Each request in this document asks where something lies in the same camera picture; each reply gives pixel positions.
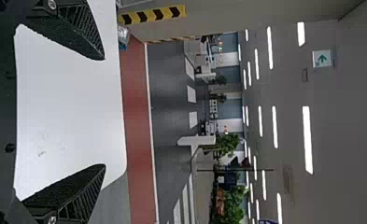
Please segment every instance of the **potted plant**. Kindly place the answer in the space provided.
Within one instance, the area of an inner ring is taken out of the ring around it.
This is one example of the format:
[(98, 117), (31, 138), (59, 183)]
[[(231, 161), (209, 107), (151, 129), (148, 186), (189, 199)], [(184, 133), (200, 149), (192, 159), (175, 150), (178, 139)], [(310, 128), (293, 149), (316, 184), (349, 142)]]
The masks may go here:
[(216, 150), (223, 157), (236, 149), (239, 144), (239, 137), (237, 134), (224, 134), (216, 136), (216, 144), (214, 146), (201, 146), (204, 153)]
[(239, 224), (244, 218), (244, 211), (241, 203), (244, 200), (247, 190), (243, 186), (236, 186), (224, 192), (224, 211), (223, 214), (211, 214), (212, 224)]
[(216, 75), (215, 79), (209, 80), (210, 85), (226, 85), (227, 84), (227, 78), (223, 75)]

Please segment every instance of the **red walkway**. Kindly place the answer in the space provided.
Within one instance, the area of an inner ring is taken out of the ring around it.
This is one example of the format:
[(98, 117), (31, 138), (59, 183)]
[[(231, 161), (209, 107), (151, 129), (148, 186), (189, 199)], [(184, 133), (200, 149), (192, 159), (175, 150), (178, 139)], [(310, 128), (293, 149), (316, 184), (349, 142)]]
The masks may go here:
[(120, 51), (122, 101), (128, 161), (132, 224), (154, 224), (152, 158), (150, 146), (145, 46), (133, 36)]

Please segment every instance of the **fluorescent light panel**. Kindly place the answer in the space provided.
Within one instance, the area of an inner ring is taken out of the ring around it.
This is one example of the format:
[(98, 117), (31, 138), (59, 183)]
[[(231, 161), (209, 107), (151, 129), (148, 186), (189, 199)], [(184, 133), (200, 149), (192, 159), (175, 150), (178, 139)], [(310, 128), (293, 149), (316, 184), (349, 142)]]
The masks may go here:
[(247, 150), (246, 150), (246, 148), (247, 148), (247, 140), (245, 140), (245, 142), (244, 142), (244, 147), (245, 147), (245, 157), (247, 157)]
[(259, 135), (262, 137), (262, 112), (261, 105), (259, 105)]
[(265, 180), (265, 171), (262, 171), (262, 198), (267, 201), (267, 185)]
[(256, 199), (256, 218), (259, 221), (260, 220), (260, 204), (259, 200)]
[(244, 89), (247, 89), (247, 71), (244, 69), (244, 71), (242, 72), (243, 76), (244, 76)]
[(257, 181), (257, 159), (256, 159), (256, 156), (253, 157), (253, 168), (255, 170), (255, 180)]
[(252, 211), (251, 211), (252, 209), (251, 209), (251, 204), (250, 203), (247, 203), (247, 217), (249, 218), (249, 219), (251, 219), (252, 218)]
[(282, 199), (279, 193), (276, 194), (276, 203), (277, 203), (277, 211), (278, 211), (278, 224), (283, 224)]
[(249, 86), (252, 86), (252, 71), (250, 68), (250, 62), (247, 62), (247, 82)]
[(268, 41), (268, 62), (270, 69), (274, 68), (274, 56), (273, 56), (273, 36), (271, 33), (271, 27), (267, 27), (267, 41)]
[(259, 51), (255, 49), (255, 64), (256, 64), (256, 79), (260, 79), (260, 71), (259, 71)]
[(247, 147), (247, 157), (249, 158), (249, 163), (252, 164), (252, 157), (250, 147)]
[(274, 147), (278, 148), (278, 129), (277, 129), (277, 122), (276, 122), (276, 107), (273, 105), (273, 131), (274, 131)]
[(246, 173), (247, 173), (247, 188), (249, 188), (249, 172), (246, 171)]
[(253, 184), (250, 183), (249, 185), (250, 185), (250, 201), (252, 203), (254, 203), (254, 198), (253, 198)]
[(239, 59), (239, 62), (241, 62), (241, 45), (238, 44), (238, 59)]
[(249, 127), (249, 108), (246, 106), (245, 110), (247, 112), (247, 126)]
[(305, 170), (312, 175), (314, 173), (311, 140), (311, 115), (309, 106), (303, 106), (303, 133), (305, 151)]
[(297, 36), (299, 46), (301, 47), (303, 44), (305, 44), (305, 23), (303, 21), (297, 22)]
[(245, 107), (242, 106), (242, 121), (245, 123)]

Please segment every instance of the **exit sign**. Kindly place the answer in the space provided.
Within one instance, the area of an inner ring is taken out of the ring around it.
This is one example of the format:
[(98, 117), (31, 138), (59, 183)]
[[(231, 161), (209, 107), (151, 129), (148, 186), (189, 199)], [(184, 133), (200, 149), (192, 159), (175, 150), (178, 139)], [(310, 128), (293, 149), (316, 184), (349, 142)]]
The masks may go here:
[(312, 51), (312, 61), (314, 68), (332, 66), (332, 50), (314, 50)]

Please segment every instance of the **yellow and black hazard stripe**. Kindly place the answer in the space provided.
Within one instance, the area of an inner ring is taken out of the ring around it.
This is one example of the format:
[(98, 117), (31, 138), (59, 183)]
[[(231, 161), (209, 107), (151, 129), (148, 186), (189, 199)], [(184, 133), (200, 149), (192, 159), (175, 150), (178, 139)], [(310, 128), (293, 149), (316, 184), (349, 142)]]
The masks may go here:
[(177, 5), (171, 7), (158, 7), (136, 12), (126, 12), (119, 15), (119, 23), (122, 25), (132, 25), (148, 21), (164, 21), (185, 17), (187, 17), (186, 6)]
[(164, 42), (193, 40), (193, 39), (195, 39), (195, 35), (167, 38), (167, 39), (163, 39), (163, 40), (153, 40), (153, 41), (148, 41), (147, 43), (148, 44), (159, 44), (159, 43), (164, 43)]

